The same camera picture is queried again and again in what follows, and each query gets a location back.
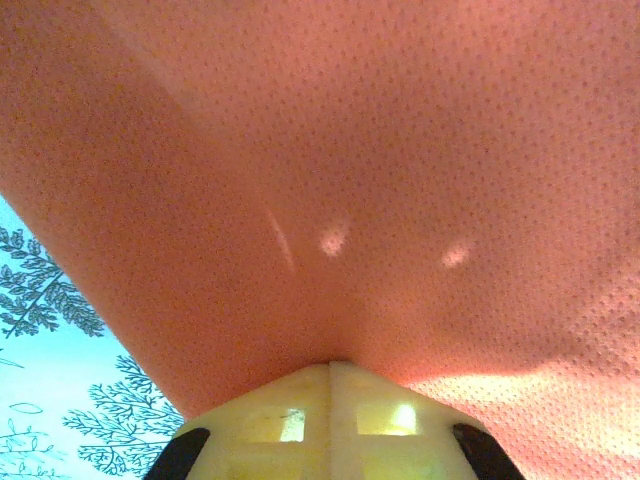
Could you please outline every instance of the light blue background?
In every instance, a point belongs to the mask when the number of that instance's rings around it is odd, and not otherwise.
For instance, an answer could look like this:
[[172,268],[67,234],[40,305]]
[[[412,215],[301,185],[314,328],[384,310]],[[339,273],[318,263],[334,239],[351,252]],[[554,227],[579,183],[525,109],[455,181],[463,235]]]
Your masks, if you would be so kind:
[[[0,227],[11,233],[17,229],[24,230],[25,244],[31,238],[26,226],[21,222],[11,207],[0,197]],[[0,267],[9,265],[12,270],[19,270],[22,260],[10,258],[10,254],[0,252]],[[0,363],[0,479],[110,479],[111,475],[96,470],[93,465],[78,458],[80,445],[96,445],[99,439],[83,436],[79,431],[62,424],[62,418],[69,416],[69,410],[77,409],[88,412],[99,412],[88,395],[93,384],[113,384],[124,380],[124,374],[115,368],[118,355],[128,353],[111,332],[106,330],[103,337],[89,337],[74,325],[69,325],[59,318],[60,327],[55,332],[44,328],[35,336],[21,335],[0,336],[0,359],[14,362],[23,368]],[[41,413],[28,413],[37,409]],[[37,450],[53,448],[42,454],[28,454],[24,460],[25,468],[18,474],[18,464],[11,464],[14,452],[8,452],[6,438],[11,434],[10,420],[16,432],[24,432],[28,427],[32,432],[40,434],[24,434],[18,439],[30,443],[38,437]],[[55,469],[56,477],[35,476],[37,467],[43,470]],[[118,478],[137,478],[125,473]]]

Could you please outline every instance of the light spot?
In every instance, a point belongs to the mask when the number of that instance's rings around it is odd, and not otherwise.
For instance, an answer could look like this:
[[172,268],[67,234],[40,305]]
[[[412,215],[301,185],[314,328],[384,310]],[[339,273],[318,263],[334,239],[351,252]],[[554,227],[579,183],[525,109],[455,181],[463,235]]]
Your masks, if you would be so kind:
[[400,405],[391,417],[387,435],[415,435],[416,411],[411,405]]
[[472,250],[472,243],[460,240],[453,243],[442,255],[442,264],[446,268],[455,268],[469,260]]
[[331,224],[320,235],[320,249],[329,257],[337,257],[344,248],[348,233],[346,221]]

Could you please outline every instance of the yellow plastic part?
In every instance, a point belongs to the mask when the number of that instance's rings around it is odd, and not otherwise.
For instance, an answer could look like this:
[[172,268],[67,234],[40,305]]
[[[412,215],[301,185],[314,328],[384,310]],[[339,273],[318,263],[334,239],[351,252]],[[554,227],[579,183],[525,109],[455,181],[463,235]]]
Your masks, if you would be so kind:
[[452,436],[476,419],[351,364],[314,365],[188,422],[187,480],[476,480]]

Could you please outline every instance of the pink fabric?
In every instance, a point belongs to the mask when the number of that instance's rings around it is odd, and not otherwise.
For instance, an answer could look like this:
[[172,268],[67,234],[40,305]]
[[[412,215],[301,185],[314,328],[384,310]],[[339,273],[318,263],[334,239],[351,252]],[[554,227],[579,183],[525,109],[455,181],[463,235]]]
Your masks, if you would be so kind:
[[3,194],[187,415],[349,359],[640,478],[637,2],[2,9]]

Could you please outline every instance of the fabric canopy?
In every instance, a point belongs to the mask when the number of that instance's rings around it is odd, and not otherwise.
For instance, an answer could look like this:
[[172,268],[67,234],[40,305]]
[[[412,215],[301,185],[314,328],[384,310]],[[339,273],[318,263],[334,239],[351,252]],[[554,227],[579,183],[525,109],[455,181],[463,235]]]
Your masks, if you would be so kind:
[[637,2],[0,8],[2,194],[182,413],[350,360],[640,476]]

